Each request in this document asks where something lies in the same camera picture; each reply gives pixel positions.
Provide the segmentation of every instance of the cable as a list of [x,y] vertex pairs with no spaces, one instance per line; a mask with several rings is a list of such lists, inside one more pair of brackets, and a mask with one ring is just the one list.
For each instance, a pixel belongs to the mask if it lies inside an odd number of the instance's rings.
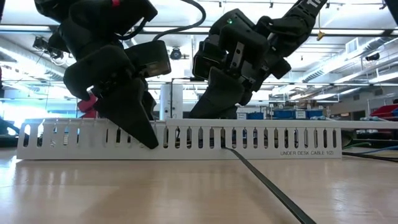
[[235,156],[240,159],[243,164],[282,202],[287,209],[296,217],[300,223],[315,223],[292,199],[286,196],[272,181],[270,181],[264,174],[257,170],[247,159],[234,149],[224,147],[223,149],[231,151]]
[[370,154],[370,153],[381,152],[381,151],[387,151],[387,150],[395,150],[395,151],[398,151],[398,146],[390,146],[390,147],[385,147],[385,148],[382,148],[382,149],[376,149],[376,150],[368,151],[368,152],[359,152],[358,154]]
[[167,35],[167,34],[173,34],[176,32],[181,32],[184,30],[189,30],[189,29],[198,27],[198,26],[200,26],[200,24],[202,24],[206,20],[206,11],[199,3],[197,3],[194,0],[181,0],[181,1],[191,4],[192,6],[195,6],[196,8],[198,8],[201,12],[201,19],[198,22],[196,22],[192,25],[189,25],[189,26],[179,27],[179,28],[170,29],[170,30],[161,32],[161,33],[157,34],[152,41],[159,40],[161,37],[163,37],[164,35]]
[[348,146],[343,147],[343,150],[345,149],[351,149],[352,147],[358,147],[358,146],[371,146],[372,144],[370,142],[360,142],[360,143],[355,143],[355,144],[350,144]]
[[376,159],[376,160],[388,161],[388,162],[398,162],[398,157],[371,156],[371,155],[364,155],[364,154],[352,153],[352,152],[343,152],[343,156],[354,156],[354,157],[360,157],[360,158],[365,158],[365,159]]
[[134,31],[131,32],[130,34],[125,35],[125,36],[117,35],[117,37],[118,37],[119,40],[129,40],[129,39],[135,37],[137,34],[139,34],[139,33],[143,30],[143,28],[144,28],[144,26],[145,26],[146,24],[147,24],[147,21],[146,21],[146,20],[143,20],[143,21],[139,24],[139,26],[137,27],[137,29],[134,29]]

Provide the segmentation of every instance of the ceiling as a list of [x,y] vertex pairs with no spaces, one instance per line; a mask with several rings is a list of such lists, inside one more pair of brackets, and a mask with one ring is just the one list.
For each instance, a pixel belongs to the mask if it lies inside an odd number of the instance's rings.
[[[189,25],[201,17],[200,12],[188,4],[179,0],[151,0],[156,9],[158,10],[157,17],[148,23],[151,27],[175,27]],[[220,16],[225,12],[232,9],[239,8],[245,15],[248,16],[253,22],[256,22],[261,16],[270,16],[271,18],[282,17],[293,5],[293,0],[278,0],[273,1],[274,5],[270,8],[270,0],[266,1],[232,1],[222,0],[221,7],[219,0],[198,0],[198,2],[205,8],[207,17],[206,21],[202,26],[211,26],[217,21]],[[321,30],[327,28],[334,29],[395,29],[397,24],[394,22],[390,12],[387,9],[380,10],[382,6],[380,0],[331,0],[330,7],[323,8],[320,14],[320,20],[316,24],[316,29],[321,24]],[[57,25],[53,20],[41,16],[35,10],[34,0],[8,0],[6,1],[6,7],[4,10],[4,16],[2,24],[11,25],[37,25],[37,26],[48,26]],[[12,32],[1,32],[0,38],[6,39],[26,50],[30,53],[38,55],[40,60],[50,60],[50,58],[44,55],[41,51],[38,51],[32,47],[35,37],[44,37],[48,39],[51,34],[23,34],[23,33],[12,33]],[[149,42],[153,39],[154,35],[151,34],[139,34],[134,40],[138,43]],[[192,42],[197,44],[193,46],[197,48],[199,41],[204,40],[206,35],[187,35],[187,34],[172,34],[166,35],[162,38],[169,48],[180,47],[184,54],[191,55],[192,53]],[[301,48],[294,52],[287,58],[287,61],[292,66],[292,73],[289,73],[281,80],[275,78],[269,78],[267,82],[301,82],[300,77],[313,70],[314,68],[328,62],[329,59],[336,57],[346,49],[346,44],[353,40],[354,37],[324,37],[321,41],[317,41],[316,37],[310,37]],[[379,49],[381,52],[380,62],[387,61],[391,57],[395,57],[395,53],[398,49],[395,48],[395,42],[389,44],[387,47],[383,46]],[[68,63],[62,65],[66,68],[68,64],[73,63],[71,59]],[[327,74],[327,79],[322,79],[322,82],[331,83],[339,78],[352,75],[364,68],[370,68],[377,65],[374,63],[362,62],[358,58],[354,58],[349,65],[346,65],[339,70],[334,70]],[[184,76],[184,70],[190,70],[191,60],[182,60],[179,62],[172,62],[173,74],[165,77],[160,77],[158,81],[167,82],[171,78],[177,78]],[[350,80],[356,82],[357,80],[363,80],[369,78],[369,74],[376,74],[375,71],[368,73],[367,75],[358,75],[356,79]],[[273,88],[278,86],[269,85],[264,87],[263,90],[271,92]],[[286,93],[295,94],[297,89],[293,88],[286,91]]]

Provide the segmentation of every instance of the table surface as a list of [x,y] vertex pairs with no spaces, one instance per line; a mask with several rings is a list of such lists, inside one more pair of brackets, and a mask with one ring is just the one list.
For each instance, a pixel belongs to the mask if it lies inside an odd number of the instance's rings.
[[[1,223],[297,223],[240,161],[18,161],[0,150]],[[251,161],[317,223],[398,223],[398,166]]]

